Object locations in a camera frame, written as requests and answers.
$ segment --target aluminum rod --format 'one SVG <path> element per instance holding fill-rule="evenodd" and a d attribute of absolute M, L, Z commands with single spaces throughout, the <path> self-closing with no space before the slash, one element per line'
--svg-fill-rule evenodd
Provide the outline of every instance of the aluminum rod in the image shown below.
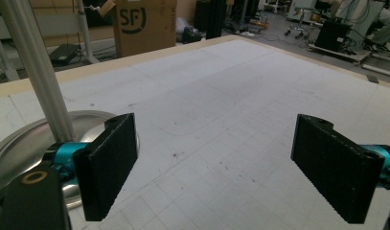
<path fill-rule="evenodd" d="M 241 12 L 240 23 L 244 23 L 245 24 L 245 15 L 246 15 L 247 7 L 248 7 L 248 0 L 244 0 L 244 4 L 242 5 L 242 12 Z"/>
<path fill-rule="evenodd" d="M 390 76 L 390 71 L 384 70 L 384 69 L 380 69 L 380 68 L 377 68 L 377 67 L 372 66 L 372 65 L 364 64 L 364 65 L 362 65 L 362 68 L 368 69 L 368 70 L 372 70 L 372 71 L 374 71 L 374 72 L 378 72 L 378 73 L 381 73 L 381 74 L 389 75 L 389 76 Z"/>
<path fill-rule="evenodd" d="M 372 54 L 372 56 L 374 58 L 379 58 L 379 59 L 384 59 L 384 60 L 389 60 L 390 61 L 390 57 L 381 56 L 381 55 L 377 55 L 377 54 Z"/>
<path fill-rule="evenodd" d="M 209 8 L 209 21 L 207 26 L 206 39 L 221 36 L 222 23 L 225 17 L 225 0 L 211 0 Z"/>
<path fill-rule="evenodd" d="M 84 6 L 82 0 L 78 1 L 78 10 L 79 10 L 79 23 L 83 33 L 84 46 L 86 48 L 86 56 L 89 59 L 89 61 L 92 61 L 91 58 L 93 57 L 93 52 L 90 44 L 90 33 L 87 26 L 86 13 L 84 12 Z"/>
<path fill-rule="evenodd" d="M 3 61 L 4 65 L 4 74 L 7 76 L 7 78 L 10 81 L 19 80 L 18 73 L 16 70 L 12 67 L 9 58 L 7 57 L 6 52 L 4 51 L 3 44 L 0 41 L 0 58 Z"/>
<path fill-rule="evenodd" d="M 0 0 L 0 12 L 24 63 L 34 92 L 57 142 L 74 139 L 54 68 L 28 0 Z"/>

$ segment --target black gripper pad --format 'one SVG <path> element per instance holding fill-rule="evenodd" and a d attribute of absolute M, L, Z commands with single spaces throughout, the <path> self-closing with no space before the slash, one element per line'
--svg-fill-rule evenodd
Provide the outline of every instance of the black gripper pad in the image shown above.
<path fill-rule="evenodd" d="M 291 159 L 349 223 L 365 221 L 384 158 L 333 130 L 333 124 L 299 114 Z"/>
<path fill-rule="evenodd" d="M 105 131 L 73 155 L 84 216 L 104 219 L 138 158 L 134 114 L 105 122 Z"/>

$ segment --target white table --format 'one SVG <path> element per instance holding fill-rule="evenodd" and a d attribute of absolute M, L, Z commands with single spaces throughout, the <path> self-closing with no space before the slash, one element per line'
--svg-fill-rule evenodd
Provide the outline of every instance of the white table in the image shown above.
<path fill-rule="evenodd" d="M 103 222 L 74 229 L 382 229 L 390 191 L 349 225 L 290 152 L 298 113 L 390 145 L 390 85 L 237 36 L 57 73 L 68 110 L 134 112 L 140 157 Z M 0 141 L 43 118 L 30 84 L 0 85 Z"/>

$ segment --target sf logo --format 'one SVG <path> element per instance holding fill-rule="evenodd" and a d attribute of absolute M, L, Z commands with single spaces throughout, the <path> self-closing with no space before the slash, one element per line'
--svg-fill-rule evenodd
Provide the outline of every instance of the sf logo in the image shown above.
<path fill-rule="evenodd" d="M 144 8 L 140 9 L 121 9 L 120 17 L 124 34 L 133 35 L 144 30 L 147 23 L 147 15 Z"/>

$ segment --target metal disc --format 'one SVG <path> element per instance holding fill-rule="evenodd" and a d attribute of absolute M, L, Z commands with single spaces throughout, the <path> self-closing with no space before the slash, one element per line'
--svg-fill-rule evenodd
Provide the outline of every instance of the metal disc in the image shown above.
<path fill-rule="evenodd" d="M 104 131 L 104 122 L 116 115 L 101 111 L 69 112 L 76 142 L 92 142 Z M 46 119 L 17 130 L 0 142 L 0 191 L 14 178 L 39 164 L 55 138 Z M 81 205 L 78 185 L 62 188 L 68 208 Z"/>

